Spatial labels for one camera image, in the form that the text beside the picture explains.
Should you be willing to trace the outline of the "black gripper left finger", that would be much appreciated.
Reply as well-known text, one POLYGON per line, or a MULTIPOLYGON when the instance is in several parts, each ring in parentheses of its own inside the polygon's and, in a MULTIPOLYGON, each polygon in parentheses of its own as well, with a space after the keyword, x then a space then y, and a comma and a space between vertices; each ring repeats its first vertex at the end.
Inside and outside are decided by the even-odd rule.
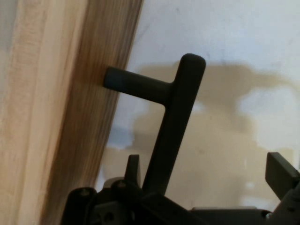
POLYGON ((138 154, 129 155, 124 180, 140 187, 140 178, 140 156, 138 154))

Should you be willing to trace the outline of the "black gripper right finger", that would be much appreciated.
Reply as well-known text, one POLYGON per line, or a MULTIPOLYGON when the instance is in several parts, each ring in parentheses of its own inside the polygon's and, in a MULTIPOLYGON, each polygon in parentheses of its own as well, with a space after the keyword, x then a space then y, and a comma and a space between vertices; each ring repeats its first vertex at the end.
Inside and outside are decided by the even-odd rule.
POLYGON ((300 172, 280 153, 267 153, 265 180, 279 200, 288 197, 300 203, 300 172))

